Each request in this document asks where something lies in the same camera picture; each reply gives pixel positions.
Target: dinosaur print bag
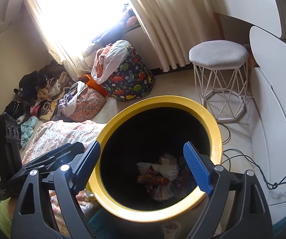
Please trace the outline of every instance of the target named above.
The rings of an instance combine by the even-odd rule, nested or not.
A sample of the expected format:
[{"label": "dinosaur print bag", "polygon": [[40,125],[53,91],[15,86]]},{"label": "dinosaur print bag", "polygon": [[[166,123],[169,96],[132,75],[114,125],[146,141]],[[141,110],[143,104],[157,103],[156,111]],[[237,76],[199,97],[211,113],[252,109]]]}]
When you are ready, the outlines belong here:
[{"label": "dinosaur print bag", "polygon": [[101,85],[118,101],[138,99],[150,94],[154,76],[134,47],[114,73]]}]

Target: beige curtain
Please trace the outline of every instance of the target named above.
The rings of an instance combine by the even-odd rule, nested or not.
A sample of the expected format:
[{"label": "beige curtain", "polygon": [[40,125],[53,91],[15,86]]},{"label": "beige curtain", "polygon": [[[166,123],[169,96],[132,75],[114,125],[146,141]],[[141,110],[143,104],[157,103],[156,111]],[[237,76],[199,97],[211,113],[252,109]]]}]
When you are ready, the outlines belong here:
[{"label": "beige curtain", "polygon": [[45,0],[24,0],[24,4],[48,52],[58,63],[64,64],[67,73],[76,80],[90,72],[91,67],[83,59],[81,51],[73,45],[73,36],[58,31],[59,23],[51,17],[53,13],[48,8],[49,3]]},{"label": "beige curtain", "polygon": [[161,66],[189,64],[189,50],[204,41],[220,39],[209,0],[130,0]]}]

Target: curtain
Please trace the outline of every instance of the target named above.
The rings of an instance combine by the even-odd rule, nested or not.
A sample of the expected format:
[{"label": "curtain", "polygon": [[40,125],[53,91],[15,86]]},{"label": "curtain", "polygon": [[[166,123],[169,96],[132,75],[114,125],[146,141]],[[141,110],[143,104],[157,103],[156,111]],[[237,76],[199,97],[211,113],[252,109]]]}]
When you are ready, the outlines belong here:
[{"label": "curtain", "polygon": [[209,0],[130,0],[136,16],[158,55],[160,68],[190,63],[189,50],[220,39]]},{"label": "curtain", "polygon": [[69,0],[24,0],[48,52],[58,63],[64,64],[67,73],[76,80],[90,72],[92,66],[81,55],[84,41],[80,38],[84,35],[77,24],[82,21],[82,15],[77,10],[83,8],[70,8],[68,2]]}]

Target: yellow trash can rim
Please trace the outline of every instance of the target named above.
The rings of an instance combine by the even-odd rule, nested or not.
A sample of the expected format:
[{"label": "yellow trash can rim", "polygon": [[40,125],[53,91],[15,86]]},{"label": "yellow trash can rim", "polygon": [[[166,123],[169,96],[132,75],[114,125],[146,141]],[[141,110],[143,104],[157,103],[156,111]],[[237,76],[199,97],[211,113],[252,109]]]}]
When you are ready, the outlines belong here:
[{"label": "yellow trash can rim", "polygon": [[[214,165],[222,163],[222,136],[214,117],[199,103],[180,96],[152,97],[122,110],[106,124],[97,137],[97,141],[101,145],[101,153],[110,136],[122,123],[140,112],[159,107],[178,108],[194,115],[202,123],[208,134],[211,161]],[[115,201],[106,191],[100,177],[100,158],[91,174],[89,184],[95,198],[107,211],[134,222],[158,222],[171,219],[191,210],[205,197],[205,192],[197,186],[187,197],[167,208],[154,211],[130,209]]]}]

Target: laundry bag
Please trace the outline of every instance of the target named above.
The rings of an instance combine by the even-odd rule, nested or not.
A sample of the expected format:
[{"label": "laundry bag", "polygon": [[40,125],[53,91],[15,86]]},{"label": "laundry bag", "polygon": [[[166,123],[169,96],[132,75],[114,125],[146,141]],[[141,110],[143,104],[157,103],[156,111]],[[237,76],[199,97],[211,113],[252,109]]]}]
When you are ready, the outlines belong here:
[{"label": "laundry bag", "polygon": [[104,58],[103,74],[92,77],[118,101],[137,99],[150,94],[154,77],[134,47],[125,40],[114,43]]},{"label": "laundry bag", "polygon": [[123,63],[102,84],[118,101],[145,97],[152,90],[154,76],[146,67],[134,47],[127,47],[129,54]]},{"label": "laundry bag", "polygon": [[78,96],[76,107],[69,118],[75,122],[91,120],[104,106],[106,100],[98,91],[87,87]]}]

